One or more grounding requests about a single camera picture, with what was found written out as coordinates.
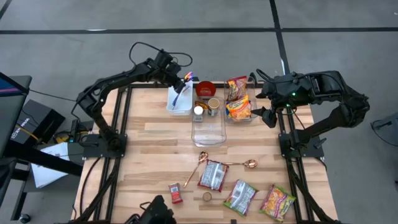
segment spoon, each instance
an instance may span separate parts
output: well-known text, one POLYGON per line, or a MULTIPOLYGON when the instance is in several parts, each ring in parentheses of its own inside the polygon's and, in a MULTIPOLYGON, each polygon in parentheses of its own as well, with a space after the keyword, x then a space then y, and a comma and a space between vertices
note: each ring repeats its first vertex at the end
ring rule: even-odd
POLYGON ((255 168, 258 162, 254 159, 249 159, 246 162, 223 162, 224 165, 244 165, 247 168, 255 168))
POLYGON ((195 167, 195 169, 193 170, 191 176, 189 176, 188 180, 185 181, 185 184, 184 184, 184 186, 183 186, 184 188, 188 185, 188 182, 191 180, 193 174, 195 173, 195 171, 197 170, 197 168, 199 167, 199 165, 200 165, 202 162, 205 162, 205 161, 207 160, 207 157, 208 157, 208 156, 209 156, 209 154, 207 154, 206 151, 203 151, 203 152, 201 152, 201 153, 199 154, 198 165, 195 167))

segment computer screen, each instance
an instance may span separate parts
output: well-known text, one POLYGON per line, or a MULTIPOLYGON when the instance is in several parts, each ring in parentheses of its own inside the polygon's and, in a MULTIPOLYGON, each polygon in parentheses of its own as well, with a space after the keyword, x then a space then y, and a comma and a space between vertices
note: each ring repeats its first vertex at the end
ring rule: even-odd
POLYGON ((0 97, 17 96, 27 93, 27 90, 14 80, 0 72, 0 97))

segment white paper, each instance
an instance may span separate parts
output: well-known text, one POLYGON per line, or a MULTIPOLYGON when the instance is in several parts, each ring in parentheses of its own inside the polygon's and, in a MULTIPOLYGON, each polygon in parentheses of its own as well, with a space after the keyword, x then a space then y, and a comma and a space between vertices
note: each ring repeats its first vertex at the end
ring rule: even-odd
MULTIPOLYGON (((68 143, 66 142, 46 147, 41 151, 47 154, 51 154, 53 156, 62 156, 61 159, 69 161, 69 156, 65 156, 68 155, 68 143)), ((67 175, 67 173, 45 168, 36 164, 32 164, 32 170, 37 188, 42 188, 67 175)))

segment black box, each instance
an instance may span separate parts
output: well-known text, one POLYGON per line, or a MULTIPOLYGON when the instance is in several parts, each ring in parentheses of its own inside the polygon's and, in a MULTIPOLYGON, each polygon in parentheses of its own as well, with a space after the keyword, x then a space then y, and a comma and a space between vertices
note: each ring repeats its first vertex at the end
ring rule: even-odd
MULTIPOLYGON (((47 143, 64 120, 65 117, 55 110, 36 101, 29 100, 19 114, 17 124, 42 139, 42 142, 47 143)), ((17 127, 14 128, 11 134, 11 140, 25 146, 36 144, 36 139, 17 127)))

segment green snack packet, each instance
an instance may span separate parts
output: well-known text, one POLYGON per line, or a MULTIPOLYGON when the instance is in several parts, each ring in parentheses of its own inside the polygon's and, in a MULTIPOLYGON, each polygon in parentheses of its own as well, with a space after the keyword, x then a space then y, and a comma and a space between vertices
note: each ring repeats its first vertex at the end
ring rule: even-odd
POLYGON ((295 197, 289 195, 282 187, 272 184, 267 197, 261 204, 260 213, 265 213, 277 221, 284 221, 285 214, 293 204, 295 197))
POLYGON ((248 183, 237 180, 234 189, 224 201, 224 205, 245 217, 248 214, 250 203, 257 192, 258 190, 248 183))

